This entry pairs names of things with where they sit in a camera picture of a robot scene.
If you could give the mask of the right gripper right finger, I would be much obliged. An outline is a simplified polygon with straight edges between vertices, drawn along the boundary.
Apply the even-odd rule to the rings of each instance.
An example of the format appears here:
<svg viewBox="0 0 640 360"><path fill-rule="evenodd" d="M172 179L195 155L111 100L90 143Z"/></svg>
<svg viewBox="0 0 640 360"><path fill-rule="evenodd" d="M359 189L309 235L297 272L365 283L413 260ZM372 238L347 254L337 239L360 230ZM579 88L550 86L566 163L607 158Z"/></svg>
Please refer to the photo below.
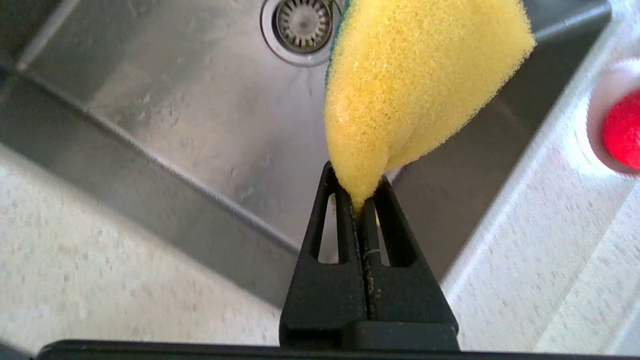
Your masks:
<svg viewBox="0 0 640 360"><path fill-rule="evenodd" d="M371 321L457 325L385 177L361 212L361 261Z"/></svg>

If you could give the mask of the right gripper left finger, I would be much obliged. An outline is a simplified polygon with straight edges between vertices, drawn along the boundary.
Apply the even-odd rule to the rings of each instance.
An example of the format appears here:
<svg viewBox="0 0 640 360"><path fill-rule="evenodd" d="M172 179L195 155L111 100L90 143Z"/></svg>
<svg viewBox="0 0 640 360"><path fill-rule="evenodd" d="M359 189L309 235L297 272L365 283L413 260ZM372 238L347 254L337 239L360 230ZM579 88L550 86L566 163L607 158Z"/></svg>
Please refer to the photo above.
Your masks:
<svg viewBox="0 0 640 360"><path fill-rule="evenodd" d="M329 198L336 202L338 262L319 260ZM279 318L281 346L340 346L343 329L365 321L364 272L350 197L331 162L320 176L297 264Z"/></svg>

